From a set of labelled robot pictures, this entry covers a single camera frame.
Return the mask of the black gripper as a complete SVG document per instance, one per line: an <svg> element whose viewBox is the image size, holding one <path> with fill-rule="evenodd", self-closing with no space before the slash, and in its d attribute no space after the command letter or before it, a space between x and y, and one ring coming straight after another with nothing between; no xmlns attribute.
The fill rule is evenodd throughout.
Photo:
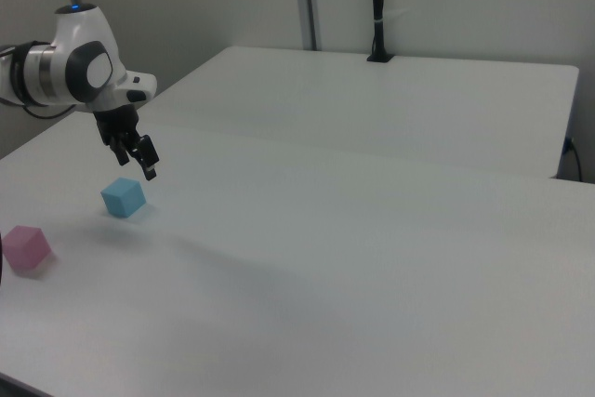
<svg viewBox="0 0 595 397"><path fill-rule="evenodd" d="M121 106L110 111L94 112L93 115L103 144L110 147L118 164L128 164L130 154L139 163L145 179L154 179L158 154L148 135L139 136L139 116L136 108ZM131 143L129 154L128 143Z"/></svg>

